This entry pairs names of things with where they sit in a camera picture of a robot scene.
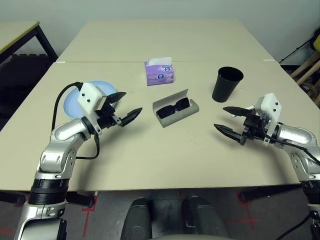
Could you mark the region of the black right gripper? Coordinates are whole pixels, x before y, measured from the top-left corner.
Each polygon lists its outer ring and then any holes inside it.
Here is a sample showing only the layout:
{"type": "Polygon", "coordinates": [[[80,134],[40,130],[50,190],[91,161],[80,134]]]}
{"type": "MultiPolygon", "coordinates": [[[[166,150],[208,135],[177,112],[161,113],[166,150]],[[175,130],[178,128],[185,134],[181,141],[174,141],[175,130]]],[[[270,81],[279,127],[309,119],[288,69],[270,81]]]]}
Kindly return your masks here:
{"type": "Polygon", "coordinates": [[[242,133],[235,132],[232,128],[225,125],[214,124],[213,126],[224,136],[236,141],[240,145],[244,145],[247,140],[261,140],[265,141],[265,123],[254,109],[246,109],[236,106],[226,106],[222,108],[224,111],[239,117],[245,117],[244,130],[242,133]]]}

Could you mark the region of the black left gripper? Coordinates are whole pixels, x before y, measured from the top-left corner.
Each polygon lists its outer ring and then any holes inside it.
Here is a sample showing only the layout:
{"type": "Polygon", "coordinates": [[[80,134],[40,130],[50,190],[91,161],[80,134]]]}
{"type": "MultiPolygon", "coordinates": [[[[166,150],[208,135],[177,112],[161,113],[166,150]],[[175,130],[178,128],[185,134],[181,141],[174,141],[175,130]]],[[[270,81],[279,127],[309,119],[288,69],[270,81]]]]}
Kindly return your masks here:
{"type": "Polygon", "coordinates": [[[98,116],[97,123],[101,129],[108,129],[115,125],[125,127],[131,123],[141,113],[142,107],[130,111],[127,116],[120,119],[115,115],[115,109],[110,105],[119,101],[126,95],[125,92],[115,92],[106,97],[106,102],[100,110],[96,111],[98,116]]]}

